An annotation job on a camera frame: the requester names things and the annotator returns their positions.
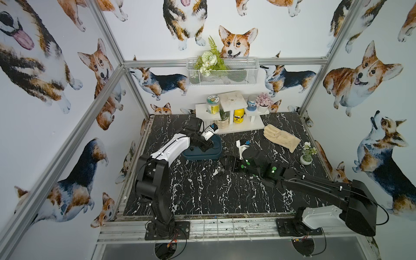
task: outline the work glove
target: work glove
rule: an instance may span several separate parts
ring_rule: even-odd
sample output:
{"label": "work glove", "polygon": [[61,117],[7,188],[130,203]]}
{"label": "work glove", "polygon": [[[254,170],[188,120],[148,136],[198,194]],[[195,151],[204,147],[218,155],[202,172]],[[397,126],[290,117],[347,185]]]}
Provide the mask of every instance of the work glove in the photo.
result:
{"label": "work glove", "polygon": [[297,145],[300,143],[300,139],[296,136],[286,131],[280,130],[271,124],[266,125],[263,135],[270,142],[288,148],[291,153],[293,153]]}

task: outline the white wire basket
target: white wire basket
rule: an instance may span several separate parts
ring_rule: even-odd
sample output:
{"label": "white wire basket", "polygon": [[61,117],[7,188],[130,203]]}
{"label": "white wire basket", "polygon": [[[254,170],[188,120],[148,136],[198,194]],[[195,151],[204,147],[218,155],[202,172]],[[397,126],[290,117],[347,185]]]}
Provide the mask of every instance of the white wire basket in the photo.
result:
{"label": "white wire basket", "polygon": [[196,58],[186,60],[186,69],[191,86],[212,85],[254,85],[257,82],[259,61],[254,57],[247,58],[225,58],[224,63],[230,70],[213,70],[207,77],[195,69]]}

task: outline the marble surface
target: marble surface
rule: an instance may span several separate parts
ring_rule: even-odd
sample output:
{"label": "marble surface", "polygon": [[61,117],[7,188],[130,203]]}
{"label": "marble surface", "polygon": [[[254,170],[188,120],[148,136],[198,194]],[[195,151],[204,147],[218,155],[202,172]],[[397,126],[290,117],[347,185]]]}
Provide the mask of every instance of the marble surface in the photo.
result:
{"label": "marble surface", "polygon": [[[175,131],[189,120],[189,115],[155,116],[144,154],[151,154],[168,142]],[[297,136],[301,144],[309,141],[305,127],[296,113],[276,113],[261,116],[265,125],[272,124]],[[268,141],[263,130],[220,135],[223,155],[238,156],[235,142],[251,140],[251,145],[262,149],[269,158],[281,161],[296,170],[326,178],[317,156],[313,164],[304,166],[299,162],[302,145],[291,154],[287,148]],[[217,160],[188,161],[179,156],[170,167],[171,209],[175,215],[284,213],[298,207],[320,207],[327,203],[298,191],[265,187],[241,173],[215,175]],[[130,194],[124,216],[150,215],[144,204],[139,204]]]}

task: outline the yellow bottle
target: yellow bottle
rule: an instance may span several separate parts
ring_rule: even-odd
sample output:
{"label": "yellow bottle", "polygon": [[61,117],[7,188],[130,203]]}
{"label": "yellow bottle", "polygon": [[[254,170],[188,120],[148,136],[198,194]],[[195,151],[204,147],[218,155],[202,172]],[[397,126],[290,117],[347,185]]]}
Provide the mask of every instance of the yellow bottle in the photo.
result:
{"label": "yellow bottle", "polygon": [[241,123],[244,117],[244,108],[234,110],[234,123]]}

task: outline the potted plant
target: potted plant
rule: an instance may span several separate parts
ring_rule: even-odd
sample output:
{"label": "potted plant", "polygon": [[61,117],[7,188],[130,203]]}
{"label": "potted plant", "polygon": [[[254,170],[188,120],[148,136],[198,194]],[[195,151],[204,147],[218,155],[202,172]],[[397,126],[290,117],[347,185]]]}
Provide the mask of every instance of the potted plant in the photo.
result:
{"label": "potted plant", "polygon": [[224,112],[224,110],[220,109],[220,117],[221,120],[215,120],[215,123],[220,129],[226,128],[230,124],[230,122],[228,121],[228,119],[230,118],[230,112]]}
{"label": "potted plant", "polygon": [[312,155],[318,154],[318,150],[315,147],[311,148],[310,142],[305,142],[302,148],[303,151],[300,162],[303,165],[310,165],[312,163]]}
{"label": "potted plant", "polygon": [[273,101],[267,94],[261,93],[256,98],[257,110],[260,113],[265,113],[272,104]]}

